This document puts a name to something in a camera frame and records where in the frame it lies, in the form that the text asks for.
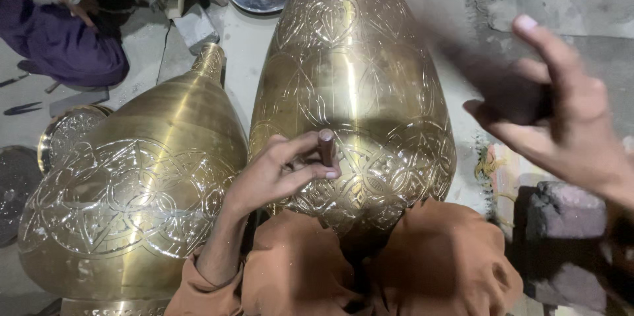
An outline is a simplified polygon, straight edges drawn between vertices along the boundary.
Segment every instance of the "beige cloth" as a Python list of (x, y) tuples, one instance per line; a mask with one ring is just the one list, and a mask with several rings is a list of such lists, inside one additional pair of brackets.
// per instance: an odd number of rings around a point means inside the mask
[(408, 209), (368, 263), (367, 296), (353, 291), (332, 229), (290, 211), (257, 229), (243, 269), (222, 288), (196, 271), (195, 254), (165, 316), (504, 315), (522, 292), (502, 232), (468, 207), (434, 200)]

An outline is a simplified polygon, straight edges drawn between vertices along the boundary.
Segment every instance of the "vase neck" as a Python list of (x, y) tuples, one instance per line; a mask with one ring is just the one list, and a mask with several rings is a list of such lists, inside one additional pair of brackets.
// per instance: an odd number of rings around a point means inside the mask
[(223, 70), (224, 57), (225, 52), (219, 45), (214, 43), (204, 44), (190, 72), (206, 77), (222, 87), (220, 75)]

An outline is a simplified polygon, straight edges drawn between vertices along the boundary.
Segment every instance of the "brass vase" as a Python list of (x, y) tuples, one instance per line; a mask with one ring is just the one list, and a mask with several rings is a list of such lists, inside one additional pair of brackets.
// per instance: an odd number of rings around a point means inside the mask
[(220, 46), (106, 118), (44, 178), (19, 233), (28, 276), (62, 316), (160, 316), (247, 161)]
[(342, 176), (273, 206), (339, 236), (389, 230), (418, 200), (444, 200), (455, 145), (431, 56), (404, 0), (287, 0), (269, 46), (249, 151), (272, 134), (335, 131)]

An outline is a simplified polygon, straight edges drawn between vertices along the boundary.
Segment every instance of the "purple trousers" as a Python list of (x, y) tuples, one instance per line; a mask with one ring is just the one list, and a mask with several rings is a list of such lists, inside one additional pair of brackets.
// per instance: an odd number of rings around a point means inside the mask
[(129, 69), (121, 44), (58, 5), (0, 0), (0, 37), (43, 74), (76, 86), (111, 86)]

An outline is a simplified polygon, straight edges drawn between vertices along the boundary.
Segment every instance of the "wooden tool handle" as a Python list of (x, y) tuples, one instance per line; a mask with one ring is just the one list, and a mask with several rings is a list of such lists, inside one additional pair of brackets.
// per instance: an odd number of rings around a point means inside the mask
[(321, 161), (324, 166), (332, 167), (333, 149), (335, 147), (335, 133), (330, 129), (322, 129), (319, 132), (319, 146), (321, 148)]

